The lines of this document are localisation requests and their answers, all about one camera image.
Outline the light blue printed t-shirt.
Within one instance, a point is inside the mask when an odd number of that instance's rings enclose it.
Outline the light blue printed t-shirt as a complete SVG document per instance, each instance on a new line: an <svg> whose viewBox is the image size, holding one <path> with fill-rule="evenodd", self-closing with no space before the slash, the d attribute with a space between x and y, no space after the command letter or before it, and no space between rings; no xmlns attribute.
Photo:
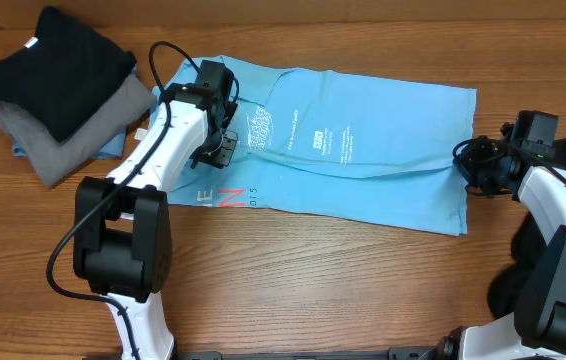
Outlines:
<svg viewBox="0 0 566 360"><path fill-rule="evenodd" d="M230 164L186 166L173 205L272 208L452 236L467 230L453 148L477 93L221 56L237 77Z"/></svg>

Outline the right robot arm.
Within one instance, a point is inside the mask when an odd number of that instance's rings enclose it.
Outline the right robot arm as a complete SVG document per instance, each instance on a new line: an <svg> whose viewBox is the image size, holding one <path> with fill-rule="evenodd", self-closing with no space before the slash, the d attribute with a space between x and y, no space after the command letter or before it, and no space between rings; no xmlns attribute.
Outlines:
<svg viewBox="0 0 566 360"><path fill-rule="evenodd" d="M566 170L555 161L558 117L521 111L499 140L458 143L454 164L468 187L508 194L532 215L546 244L513 312L483 326L459 328L426 359L566 359Z"/></svg>

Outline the black garment at right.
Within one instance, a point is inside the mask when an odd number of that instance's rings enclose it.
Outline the black garment at right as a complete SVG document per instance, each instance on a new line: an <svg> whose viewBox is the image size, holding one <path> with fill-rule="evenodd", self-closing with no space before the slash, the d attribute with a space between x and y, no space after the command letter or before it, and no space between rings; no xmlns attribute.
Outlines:
<svg viewBox="0 0 566 360"><path fill-rule="evenodd" d="M554 142L555 160L566 169L566 138ZM495 319L514 311L520 292L539 259L546 243L533 216L527 213L511 241L514 263L503 270L490 284L487 303Z"/></svg>

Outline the folded blue shirt under stack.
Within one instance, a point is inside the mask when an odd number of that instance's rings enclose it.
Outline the folded blue shirt under stack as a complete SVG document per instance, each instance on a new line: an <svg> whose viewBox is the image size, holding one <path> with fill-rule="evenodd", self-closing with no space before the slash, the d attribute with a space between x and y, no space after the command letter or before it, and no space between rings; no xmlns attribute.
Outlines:
<svg viewBox="0 0 566 360"><path fill-rule="evenodd" d="M93 155L94 159L110 159L121 157L124 150L126 132L114 136L105 146ZM25 150L18 144L12 145L12 155L15 157L26 157Z"/></svg>

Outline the folded grey shirt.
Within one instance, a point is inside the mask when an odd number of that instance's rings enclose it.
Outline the folded grey shirt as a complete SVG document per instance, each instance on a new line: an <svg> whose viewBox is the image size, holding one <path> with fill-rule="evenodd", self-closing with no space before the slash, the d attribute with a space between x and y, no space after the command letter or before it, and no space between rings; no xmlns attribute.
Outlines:
<svg viewBox="0 0 566 360"><path fill-rule="evenodd" d="M154 95L131 74L121 87L68 139L58 142L33 115L0 101L0 130L26 152L42 183L50 188L93 158L114 136L155 104Z"/></svg>

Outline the folded black shirt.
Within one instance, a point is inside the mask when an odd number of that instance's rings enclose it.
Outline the folded black shirt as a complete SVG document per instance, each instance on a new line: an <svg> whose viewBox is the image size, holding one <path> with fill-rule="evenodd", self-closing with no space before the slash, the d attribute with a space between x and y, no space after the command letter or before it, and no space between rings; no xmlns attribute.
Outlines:
<svg viewBox="0 0 566 360"><path fill-rule="evenodd" d="M0 60L0 100L20 106L63 142L119 89L136 58L52 6L41 10L33 37Z"/></svg>

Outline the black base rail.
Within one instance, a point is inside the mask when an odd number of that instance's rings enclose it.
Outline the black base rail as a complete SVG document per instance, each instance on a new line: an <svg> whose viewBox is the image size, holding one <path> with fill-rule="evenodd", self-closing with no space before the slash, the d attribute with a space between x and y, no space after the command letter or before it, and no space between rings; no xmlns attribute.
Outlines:
<svg viewBox="0 0 566 360"><path fill-rule="evenodd" d="M384 351L222 354L175 353L172 360L435 360L435 347L391 347Z"/></svg>

